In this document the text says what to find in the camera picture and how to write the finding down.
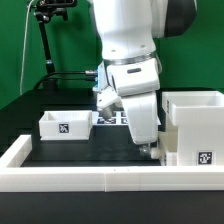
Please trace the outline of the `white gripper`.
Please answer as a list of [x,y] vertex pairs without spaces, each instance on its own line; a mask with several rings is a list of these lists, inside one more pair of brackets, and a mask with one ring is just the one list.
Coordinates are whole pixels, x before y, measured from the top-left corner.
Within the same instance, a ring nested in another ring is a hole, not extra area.
[[152,144],[158,138],[157,98],[155,92],[122,97],[133,142],[142,157],[150,157]]

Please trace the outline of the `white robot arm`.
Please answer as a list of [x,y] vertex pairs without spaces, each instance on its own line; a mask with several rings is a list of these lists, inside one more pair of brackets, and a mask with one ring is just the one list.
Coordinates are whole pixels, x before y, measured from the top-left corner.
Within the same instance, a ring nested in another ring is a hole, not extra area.
[[132,141],[152,152],[158,139],[156,91],[162,66],[156,38],[179,36],[193,23],[197,0],[88,0],[102,43],[97,109],[124,110]]

